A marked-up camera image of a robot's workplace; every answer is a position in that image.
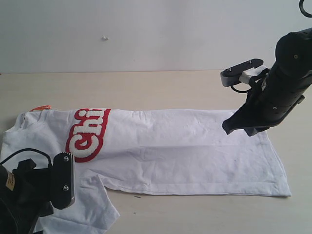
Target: white t-shirt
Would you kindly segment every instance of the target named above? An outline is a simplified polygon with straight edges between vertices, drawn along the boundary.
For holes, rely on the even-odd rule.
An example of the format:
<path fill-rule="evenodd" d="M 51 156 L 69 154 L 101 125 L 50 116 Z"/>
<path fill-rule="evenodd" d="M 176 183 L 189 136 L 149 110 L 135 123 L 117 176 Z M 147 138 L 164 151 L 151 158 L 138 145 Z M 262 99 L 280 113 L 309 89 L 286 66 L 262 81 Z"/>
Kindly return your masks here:
<path fill-rule="evenodd" d="M 222 122 L 233 113 L 102 108 L 27 112 L 4 133 L 1 160 L 22 148 L 52 157 L 67 151 L 76 157 L 76 178 L 97 178 L 114 190 L 290 196 L 284 167 L 266 132 L 249 137 L 243 130 L 230 135 L 223 131 Z M 39 167 L 47 164 L 45 158 L 24 152 L 5 166 L 13 169 L 28 157 Z M 76 219 L 82 222 L 83 216 Z"/>

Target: table surface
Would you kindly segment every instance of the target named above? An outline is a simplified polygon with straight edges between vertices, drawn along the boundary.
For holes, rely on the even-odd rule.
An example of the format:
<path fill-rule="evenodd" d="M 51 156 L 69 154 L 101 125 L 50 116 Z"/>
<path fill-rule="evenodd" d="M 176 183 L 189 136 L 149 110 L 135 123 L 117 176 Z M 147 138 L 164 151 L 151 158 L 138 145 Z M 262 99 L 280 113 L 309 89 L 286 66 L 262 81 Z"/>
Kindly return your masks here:
<path fill-rule="evenodd" d="M 121 216 L 108 234 L 311 234 L 312 89 L 268 131 L 292 197 L 152 196 L 108 191 Z M 70 110 L 236 109 L 244 94 L 221 85 L 219 71 L 10 74 L 0 76 L 0 132 L 41 105 Z"/>

